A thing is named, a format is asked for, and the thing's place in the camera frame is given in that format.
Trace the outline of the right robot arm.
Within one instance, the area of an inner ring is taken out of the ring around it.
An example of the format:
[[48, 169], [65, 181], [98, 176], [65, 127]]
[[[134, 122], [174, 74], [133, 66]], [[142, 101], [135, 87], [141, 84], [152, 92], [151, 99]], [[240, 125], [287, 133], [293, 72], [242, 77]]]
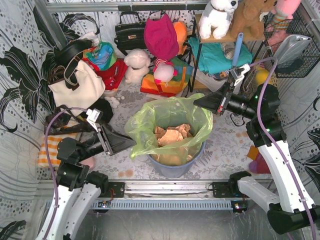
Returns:
[[280, 105], [279, 92], [271, 84], [261, 84], [255, 94], [247, 99], [234, 94], [229, 83], [216, 92], [196, 99], [193, 104], [216, 115], [224, 111], [249, 119], [246, 132], [265, 160], [274, 180], [274, 194], [258, 183], [247, 171], [231, 174], [227, 183], [213, 184], [213, 194], [249, 197], [267, 214], [267, 219], [277, 234], [302, 229], [320, 219], [320, 207], [315, 204], [293, 164], [287, 136], [276, 109]]

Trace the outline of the green plastic trash bag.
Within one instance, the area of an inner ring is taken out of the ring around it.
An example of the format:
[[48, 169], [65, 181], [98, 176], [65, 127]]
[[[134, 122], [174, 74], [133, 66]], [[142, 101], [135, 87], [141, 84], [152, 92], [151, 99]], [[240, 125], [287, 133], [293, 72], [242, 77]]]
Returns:
[[[136, 142], [129, 157], [151, 155], [157, 162], [168, 166], [180, 166], [190, 161], [213, 129], [213, 114], [193, 104], [202, 97], [204, 94], [195, 93], [188, 98], [169, 97], [145, 103], [124, 126], [125, 133]], [[158, 146], [156, 126], [167, 129], [182, 124], [190, 125], [193, 137]]]

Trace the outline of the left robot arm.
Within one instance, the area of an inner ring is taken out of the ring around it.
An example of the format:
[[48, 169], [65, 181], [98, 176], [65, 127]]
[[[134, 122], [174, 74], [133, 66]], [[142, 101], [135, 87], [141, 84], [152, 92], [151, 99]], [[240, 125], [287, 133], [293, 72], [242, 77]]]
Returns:
[[90, 171], [84, 160], [100, 153], [114, 156], [133, 147], [128, 136], [101, 126], [90, 138], [81, 142], [65, 138], [57, 147], [60, 165], [54, 180], [52, 202], [37, 235], [38, 240], [73, 240], [93, 202], [101, 195], [113, 193], [107, 175]]

